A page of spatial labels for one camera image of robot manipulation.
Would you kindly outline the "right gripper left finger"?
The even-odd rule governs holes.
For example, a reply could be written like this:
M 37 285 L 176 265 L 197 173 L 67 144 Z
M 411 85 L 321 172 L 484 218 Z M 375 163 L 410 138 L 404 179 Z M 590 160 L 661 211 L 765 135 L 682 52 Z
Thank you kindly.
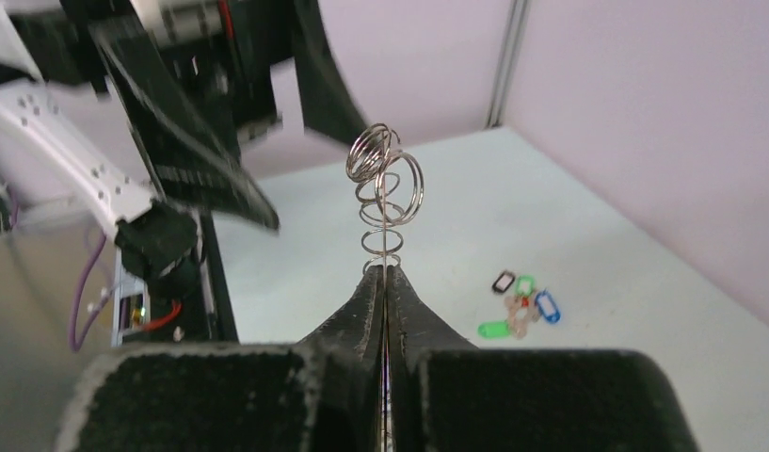
M 157 343 L 97 357 L 60 451 L 378 451 L 385 273 L 294 344 Z

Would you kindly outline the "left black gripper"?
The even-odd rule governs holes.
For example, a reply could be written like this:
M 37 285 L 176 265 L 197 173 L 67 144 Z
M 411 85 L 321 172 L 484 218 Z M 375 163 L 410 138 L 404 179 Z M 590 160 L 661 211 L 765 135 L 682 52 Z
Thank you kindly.
M 270 69 L 294 57 L 304 127 L 350 146 L 367 122 L 309 1 L 64 1 L 96 46 L 164 198 L 277 231 L 242 144 L 278 120 Z

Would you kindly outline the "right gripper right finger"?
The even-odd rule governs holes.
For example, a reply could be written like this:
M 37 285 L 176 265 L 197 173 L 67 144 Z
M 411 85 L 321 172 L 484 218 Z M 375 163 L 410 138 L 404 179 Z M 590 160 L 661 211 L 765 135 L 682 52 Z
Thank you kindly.
M 398 451 L 695 451 L 675 391 L 626 349 L 480 348 L 389 266 Z

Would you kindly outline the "metal keyring band with rings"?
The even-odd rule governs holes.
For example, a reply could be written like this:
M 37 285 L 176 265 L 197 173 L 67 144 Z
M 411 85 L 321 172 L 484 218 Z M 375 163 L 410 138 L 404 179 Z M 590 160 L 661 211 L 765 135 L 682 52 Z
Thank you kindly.
M 391 200 L 402 183 L 401 174 L 393 170 L 398 163 L 405 163 L 411 173 L 407 205 Z M 361 247 L 369 254 L 362 270 L 373 265 L 400 265 L 404 236 L 399 228 L 414 220 L 424 201 L 422 167 L 414 155 L 403 151 L 397 132 L 379 122 L 367 127 L 353 142 L 345 160 L 345 174 L 356 185 L 359 218 L 369 226 L 360 238 Z

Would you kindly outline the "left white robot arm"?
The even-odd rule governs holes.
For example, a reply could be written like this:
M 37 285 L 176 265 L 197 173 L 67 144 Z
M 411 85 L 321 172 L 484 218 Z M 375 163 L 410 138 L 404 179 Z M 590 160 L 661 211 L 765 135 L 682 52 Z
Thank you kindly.
M 271 70 L 289 60 L 305 128 L 352 144 L 367 121 L 314 1 L 0 2 L 0 135 L 68 184 L 124 268 L 155 285 L 186 272 L 197 243 L 191 210 L 279 229 L 241 147 L 279 123 Z M 118 95 L 148 185 L 64 115 L 49 83 Z

